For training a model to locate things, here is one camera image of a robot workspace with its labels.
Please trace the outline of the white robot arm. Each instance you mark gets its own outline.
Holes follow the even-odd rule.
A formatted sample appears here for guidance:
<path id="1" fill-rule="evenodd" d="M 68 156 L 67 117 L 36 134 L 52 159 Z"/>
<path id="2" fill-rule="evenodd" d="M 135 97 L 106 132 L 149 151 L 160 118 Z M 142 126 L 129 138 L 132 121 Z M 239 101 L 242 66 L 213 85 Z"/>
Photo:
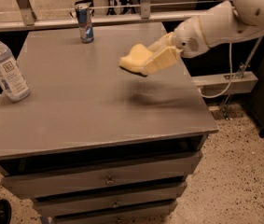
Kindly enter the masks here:
<path id="1" fill-rule="evenodd" d="M 224 1 L 202 15 L 181 22 L 173 32 L 148 47 L 153 55 L 141 65 L 144 75 L 194 58 L 224 43 L 238 43 L 264 35 L 264 0 Z"/>

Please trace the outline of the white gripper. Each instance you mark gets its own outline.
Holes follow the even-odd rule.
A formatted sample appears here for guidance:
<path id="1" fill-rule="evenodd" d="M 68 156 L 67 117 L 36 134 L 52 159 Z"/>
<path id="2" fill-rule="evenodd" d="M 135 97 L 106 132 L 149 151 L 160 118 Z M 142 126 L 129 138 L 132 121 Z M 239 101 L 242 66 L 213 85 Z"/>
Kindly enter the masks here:
<path id="1" fill-rule="evenodd" d="M 145 61 L 143 69 L 147 76 L 175 65 L 180 58 L 180 50 L 182 57 L 190 59 L 210 49 L 202 33 L 199 17 L 191 17 L 181 22 L 174 32 L 164 35 L 147 48 L 150 51 L 161 49 Z"/>

